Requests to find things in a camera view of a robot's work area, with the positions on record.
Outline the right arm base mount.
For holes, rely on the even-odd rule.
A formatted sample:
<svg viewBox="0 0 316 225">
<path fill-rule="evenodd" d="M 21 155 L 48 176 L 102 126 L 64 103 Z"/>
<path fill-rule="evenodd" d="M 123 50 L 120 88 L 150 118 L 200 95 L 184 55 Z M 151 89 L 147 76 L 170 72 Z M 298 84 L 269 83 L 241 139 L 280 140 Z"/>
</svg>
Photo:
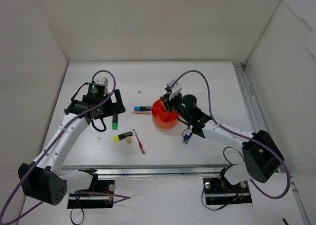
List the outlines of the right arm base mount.
<svg viewBox="0 0 316 225">
<path fill-rule="evenodd" d="M 248 182 L 231 185 L 224 179 L 222 170 L 216 177 L 203 177 L 201 203 L 210 211 L 219 211 L 230 205 L 252 204 Z"/>
</svg>

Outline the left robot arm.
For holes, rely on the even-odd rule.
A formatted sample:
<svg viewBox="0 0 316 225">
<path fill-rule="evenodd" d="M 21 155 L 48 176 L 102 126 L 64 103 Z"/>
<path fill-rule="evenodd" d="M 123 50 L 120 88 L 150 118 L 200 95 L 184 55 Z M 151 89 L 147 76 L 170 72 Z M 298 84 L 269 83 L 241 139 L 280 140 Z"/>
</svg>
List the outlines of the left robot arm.
<svg viewBox="0 0 316 225">
<path fill-rule="evenodd" d="M 80 191 L 87 195 L 95 194 L 99 188 L 95 169 L 61 174 L 62 166 L 75 142 L 90 124 L 125 111 L 119 89 L 109 93 L 107 84 L 89 83 L 88 92 L 82 100 L 71 99 L 62 123 L 43 152 L 32 163 L 23 163 L 19 167 L 24 195 L 57 205 L 67 194 Z"/>
</svg>

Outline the green cap black highlighter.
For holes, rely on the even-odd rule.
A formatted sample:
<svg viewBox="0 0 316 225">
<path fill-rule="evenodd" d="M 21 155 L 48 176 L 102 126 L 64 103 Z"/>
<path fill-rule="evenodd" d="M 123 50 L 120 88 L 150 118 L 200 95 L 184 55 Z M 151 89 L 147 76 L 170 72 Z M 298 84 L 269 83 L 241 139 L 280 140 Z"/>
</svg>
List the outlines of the green cap black highlighter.
<svg viewBox="0 0 316 225">
<path fill-rule="evenodd" d="M 118 130 L 118 114 L 114 114 L 112 118 L 112 129 Z"/>
</svg>

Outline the clear bottle blue cap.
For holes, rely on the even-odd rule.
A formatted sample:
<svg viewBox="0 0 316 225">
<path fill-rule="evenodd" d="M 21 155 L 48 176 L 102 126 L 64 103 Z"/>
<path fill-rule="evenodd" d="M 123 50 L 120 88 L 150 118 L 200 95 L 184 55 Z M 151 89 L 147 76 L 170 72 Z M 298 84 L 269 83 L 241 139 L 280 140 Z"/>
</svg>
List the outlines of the clear bottle blue cap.
<svg viewBox="0 0 316 225">
<path fill-rule="evenodd" d="M 183 132 L 182 132 L 182 137 L 183 137 L 183 142 L 185 144 L 187 144 L 191 138 L 191 136 L 193 135 L 193 132 L 191 131 L 191 129 L 185 129 Z"/>
</svg>

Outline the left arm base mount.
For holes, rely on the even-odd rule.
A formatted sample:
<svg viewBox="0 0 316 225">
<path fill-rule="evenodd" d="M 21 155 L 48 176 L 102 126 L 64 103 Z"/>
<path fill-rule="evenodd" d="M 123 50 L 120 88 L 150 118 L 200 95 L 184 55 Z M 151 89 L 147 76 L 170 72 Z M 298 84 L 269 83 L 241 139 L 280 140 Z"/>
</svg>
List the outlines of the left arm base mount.
<svg viewBox="0 0 316 225">
<path fill-rule="evenodd" d="M 84 191 L 91 191 L 97 193 L 111 194 L 111 196 L 100 196 L 95 194 L 69 194 L 67 209 L 70 209 L 70 221 L 73 225 L 81 225 L 85 218 L 84 209 L 112 209 L 115 190 L 115 180 L 100 180 L 98 179 L 98 174 L 96 169 L 84 169 L 79 170 L 80 172 L 85 172 L 93 176 L 91 185 L 88 189 Z M 79 210 L 81 212 L 81 221 L 75 221 L 73 217 L 74 210 Z"/>
</svg>

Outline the slim pink orange marker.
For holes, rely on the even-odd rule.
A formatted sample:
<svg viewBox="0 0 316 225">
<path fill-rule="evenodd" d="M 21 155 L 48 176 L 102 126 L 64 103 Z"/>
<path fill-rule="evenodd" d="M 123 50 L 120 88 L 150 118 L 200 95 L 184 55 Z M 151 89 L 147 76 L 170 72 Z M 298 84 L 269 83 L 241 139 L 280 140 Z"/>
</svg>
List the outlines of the slim pink orange marker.
<svg viewBox="0 0 316 225">
<path fill-rule="evenodd" d="M 151 115 L 151 112 L 150 111 L 130 111 L 130 114 L 141 114 L 141 115 Z"/>
</svg>

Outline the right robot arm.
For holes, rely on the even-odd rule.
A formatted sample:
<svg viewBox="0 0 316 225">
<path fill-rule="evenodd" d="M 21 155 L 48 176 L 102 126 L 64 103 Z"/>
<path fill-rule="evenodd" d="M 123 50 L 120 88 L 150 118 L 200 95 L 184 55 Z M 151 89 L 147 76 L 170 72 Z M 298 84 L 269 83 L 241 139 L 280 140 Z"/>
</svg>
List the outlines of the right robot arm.
<svg viewBox="0 0 316 225">
<path fill-rule="evenodd" d="M 248 180 L 266 183 L 284 163 L 284 157 L 268 132 L 243 131 L 217 123 L 197 107 L 196 97 L 190 94 L 171 98 L 166 93 L 160 99 L 165 110 L 179 114 L 193 134 L 242 150 L 243 162 L 221 171 L 218 180 L 221 190 L 231 191 L 236 184 Z"/>
</svg>

